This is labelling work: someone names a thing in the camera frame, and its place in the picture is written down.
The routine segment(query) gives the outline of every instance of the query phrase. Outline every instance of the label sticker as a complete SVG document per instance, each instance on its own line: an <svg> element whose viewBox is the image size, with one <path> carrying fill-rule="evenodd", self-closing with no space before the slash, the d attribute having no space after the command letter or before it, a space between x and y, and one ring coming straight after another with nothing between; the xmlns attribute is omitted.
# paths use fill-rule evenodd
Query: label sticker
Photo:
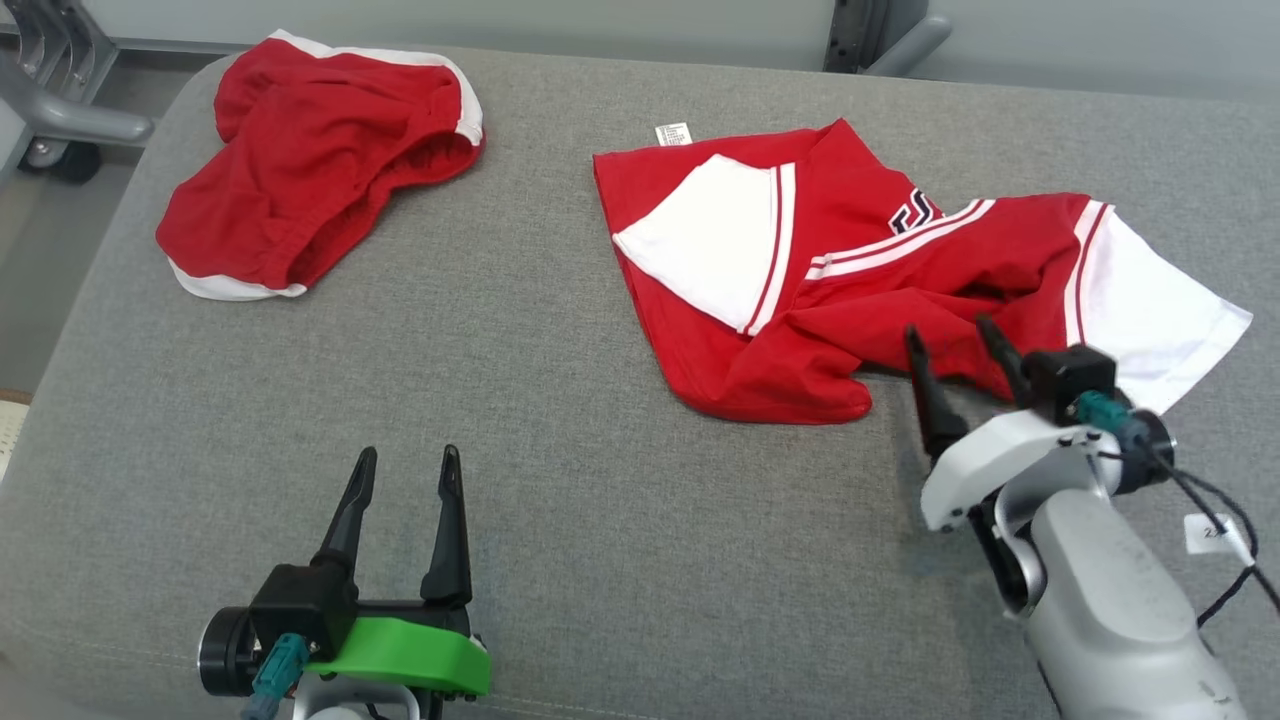
<svg viewBox="0 0 1280 720"><path fill-rule="evenodd" d="M653 129L658 133L658 145L663 147L668 145L689 145L694 141L692 136L689 135L689 123L672 123L669 126L658 126Z"/></svg>
<svg viewBox="0 0 1280 720"><path fill-rule="evenodd" d="M1208 552L1234 553L1245 565L1253 565L1253 556L1249 555L1248 546L1240 538L1240 532L1235 529L1231 518L1217 515L1217 520L1226 528L1226 534L1220 534L1208 515L1196 512L1183 518L1183 529L1187 532L1187 552L1189 555L1204 555Z"/></svg>

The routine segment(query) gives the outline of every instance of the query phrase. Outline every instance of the gray fabric surface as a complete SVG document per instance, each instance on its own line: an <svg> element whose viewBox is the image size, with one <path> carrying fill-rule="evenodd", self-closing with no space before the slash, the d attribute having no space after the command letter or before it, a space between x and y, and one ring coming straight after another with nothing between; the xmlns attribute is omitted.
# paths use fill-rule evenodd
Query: gray fabric surface
<svg viewBox="0 0 1280 720"><path fill-rule="evenodd" d="M462 451L472 616L494 696L457 717L1052 717L966 533L918 519L909 386L867 419L730 424L667 391L620 278L590 155L846 117L945 209L1084 191L1256 314L1169 421L1184 466L1253 512L1280 574L1280 110L1107 95L456 50L489 146L397 195L298 300L220 304L152 233L218 150L219 63L142 159L0 486L0 652L124 717L233 716L195 650L271 565L319 542L378 446L365 597L413 597L445 442ZM957 391L975 416L980 398ZM1170 488L1120 502L1192 600ZM1208 630L1256 717L1280 706L1280 624L1249 588Z"/></svg>

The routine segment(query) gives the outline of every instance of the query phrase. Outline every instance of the floor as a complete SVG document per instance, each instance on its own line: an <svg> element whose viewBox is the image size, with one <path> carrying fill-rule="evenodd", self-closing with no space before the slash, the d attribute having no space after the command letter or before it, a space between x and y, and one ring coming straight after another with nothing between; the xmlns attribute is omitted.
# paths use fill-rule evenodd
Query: floor
<svg viewBox="0 0 1280 720"><path fill-rule="evenodd" d="M212 59L124 54L96 104L161 117ZM79 187L23 173L0 184L0 388L36 392L141 151L102 155L102 169Z"/></svg>

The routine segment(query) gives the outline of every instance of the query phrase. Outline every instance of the white sleeve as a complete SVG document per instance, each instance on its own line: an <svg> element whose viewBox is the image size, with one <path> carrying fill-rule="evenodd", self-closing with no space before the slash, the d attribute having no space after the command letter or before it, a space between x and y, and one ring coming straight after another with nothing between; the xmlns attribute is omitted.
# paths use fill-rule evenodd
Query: white sleeve
<svg viewBox="0 0 1280 720"><path fill-rule="evenodd" d="M1165 413L1226 356L1253 315L1156 255L1110 206L1100 210L1082 250L1079 323L1068 322L1069 341L1115 357L1116 384L1134 405Z"/></svg>
<svg viewBox="0 0 1280 720"><path fill-rule="evenodd" d="M795 163L758 169L713 155L613 242L685 302L755 336L777 310L794 214Z"/></svg>

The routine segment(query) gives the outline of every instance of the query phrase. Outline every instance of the cable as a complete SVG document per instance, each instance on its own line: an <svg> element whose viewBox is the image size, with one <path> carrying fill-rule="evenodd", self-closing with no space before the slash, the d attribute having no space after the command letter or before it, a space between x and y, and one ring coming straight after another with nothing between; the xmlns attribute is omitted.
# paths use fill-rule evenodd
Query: cable
<svg viewBox="0 0 1280 720"><path fill-rule="evenodd" d="M1158 466L1161 470L1167 473L1169 477L1175 483L1178 483L1178 487L1187 495L1187 497L1190 498L1190 501L1196 505L1196 507L1208 518L1210 523L1213 524L1213 529L1220 536L1226 536L1228 533L1226 527L1222 524L1221 520L1219 520L1217 514L1208 507L1208 503L1204 502L1204 498L1201 497L1198 492L1196 492L1196 487L1202 488L1204 492L1208 492L1215 497L1217 497L1220 501L1222 501L1222 505L1225 505L1226 509L1231 511L1231 514L1234 514L1236 518L1240 519L1240 524L1244 527L1244 533L1249 539L1249 557L1253 559L1253 564L1245 566L1244 570L1242 570L1240 574L1236 575L1235 582L1233 582L1226 588L1226 591L1224 591L1222 594L1217 597L1217 600L1210 603L1210 606L1204 610L1204 612L1201 612L1201 615L1196 619L1196 625L1204 626L1204 623L1208 623L1215 615L1217 615L1220 610L1222 610L1224 606L1226 606L1228 601L1230 601L1233 597L1235 597L1236 593L1240 592L1240 588L1244 587L1244 583L1248 582L1251 577L1258 580L1258 584L1262 587L1262 591L1267 594L1267 598L1271 601L1271 605L1276 609L1276 612L1280 612L1280 594L1276 593L1275 585L1271 584L1271 580L1257 565L1258 533L1257 529L1254 529L1253 527L1253 520L1249 519L1249 514L1245 512L1244 509L1240 507L1240 505L1231 498L1231 496L1226 495L1225 491L1222 491L1213 483L1201 479L1193 475L1192 473L1188 473L1187 470L1180 470L1178 468L1174 468L1167 460L1161 457L1158 452L1153 452L1151 447L1147 446L1146 443L1140 442L1139 446L1143 447L1143 450L1146 451L1144 455L1147 456L1149 462L1152 462L1153 465Z"/></svg>

